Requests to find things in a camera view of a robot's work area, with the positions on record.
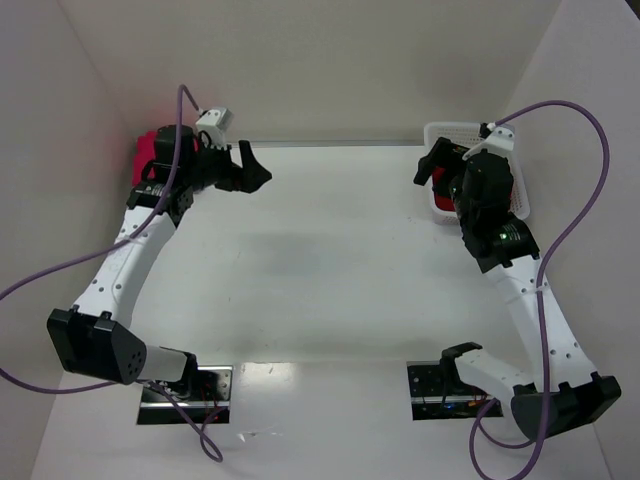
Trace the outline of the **dark red t-shirt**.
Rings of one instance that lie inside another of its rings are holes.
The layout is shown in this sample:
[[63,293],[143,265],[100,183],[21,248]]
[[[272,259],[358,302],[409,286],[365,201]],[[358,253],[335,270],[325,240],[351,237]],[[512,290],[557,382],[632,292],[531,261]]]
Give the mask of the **dark red t-shirt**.
[[434,195],[435,205],[438,209],[454,212],[455,207],[454,203],[450,197],[450,194],[446,188],[445,181],[442,179],[443,175],[446,173],[445,169],[442,167],[436,167],[432,176],[432,191]]

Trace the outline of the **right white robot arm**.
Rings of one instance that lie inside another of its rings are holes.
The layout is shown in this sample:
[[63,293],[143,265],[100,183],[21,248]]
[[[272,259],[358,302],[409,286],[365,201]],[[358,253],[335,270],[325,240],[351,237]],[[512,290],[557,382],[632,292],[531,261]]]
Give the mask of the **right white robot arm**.
[[553,437],[595,422],[622,390],[581,349],[539,271],[531,231],[511,210],[512,147],[485,140],[466,148],[440,137],[419,160],[414,182],[453,202],[465,247],[504,301],[530,362],[522,371],[474,342],[449,347],[440,359],[443,393],[464,386],[486,392],[534,441],[540,432]]

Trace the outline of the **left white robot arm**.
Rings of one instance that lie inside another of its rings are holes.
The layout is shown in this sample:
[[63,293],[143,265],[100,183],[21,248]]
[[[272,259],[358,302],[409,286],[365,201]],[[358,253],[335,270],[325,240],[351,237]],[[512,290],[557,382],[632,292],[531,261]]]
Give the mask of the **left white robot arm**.
[[142,287],[164,245],[176,233],[196,193],[213,186],[251,194],[270,181],[249,141],[214,145],[209,133],[168,125],[140,138],[145,162],[126,203],[115,248],[91,284],[67,309],[55,309],[47,330],[63,369],[117,384],[163,382],[181,394],[191,390],[195,354],[152,346],[129,329]]

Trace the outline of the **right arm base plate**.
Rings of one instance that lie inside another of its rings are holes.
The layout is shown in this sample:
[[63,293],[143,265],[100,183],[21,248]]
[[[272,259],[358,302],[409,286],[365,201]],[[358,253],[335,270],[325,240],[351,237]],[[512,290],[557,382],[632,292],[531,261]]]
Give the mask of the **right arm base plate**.
[[414,421],[475,418],[492,399],[473,386],[446,387],[437,361],[409,362],[407,378]]

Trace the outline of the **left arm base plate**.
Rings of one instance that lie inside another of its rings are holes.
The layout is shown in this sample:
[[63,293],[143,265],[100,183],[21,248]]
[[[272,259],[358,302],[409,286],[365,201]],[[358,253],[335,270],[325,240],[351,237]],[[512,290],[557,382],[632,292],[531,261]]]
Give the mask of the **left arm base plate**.
[[[232,366],[199,366],[189,381],[158,384],[197,425],[212,413],[212,424],[228,424],[233,373]],[[136,424],[177,425],[186,421],[164,395],[144,386]]]

